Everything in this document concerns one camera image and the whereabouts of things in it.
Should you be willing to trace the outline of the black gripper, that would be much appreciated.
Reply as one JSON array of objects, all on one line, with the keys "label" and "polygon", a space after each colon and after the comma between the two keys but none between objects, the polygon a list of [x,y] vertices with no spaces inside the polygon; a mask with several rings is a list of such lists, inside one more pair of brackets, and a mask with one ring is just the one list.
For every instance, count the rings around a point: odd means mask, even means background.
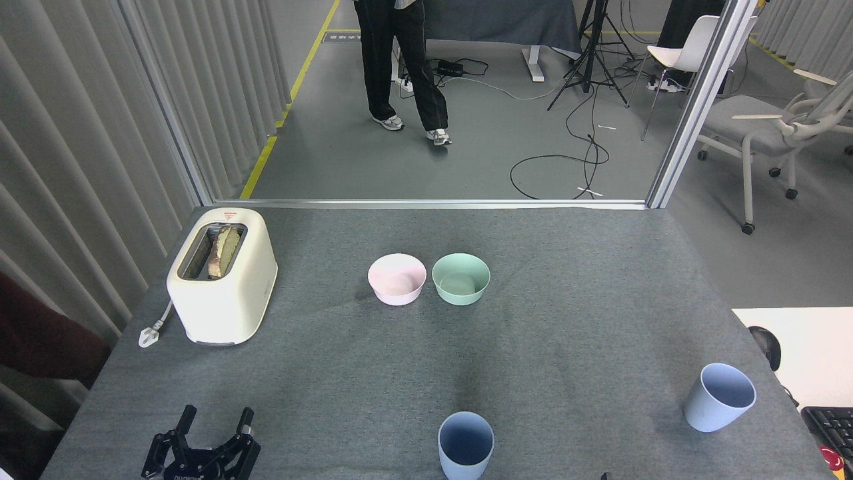
[{"label": "black gripper", "polygon": [[254,411],[245,407],[237,432],[220,449],[190,449],[187,435],[197,410],[186,405],[177,426],[156,434],[141,468],[146,479],[249,478],[261,447],[252,434]]}]

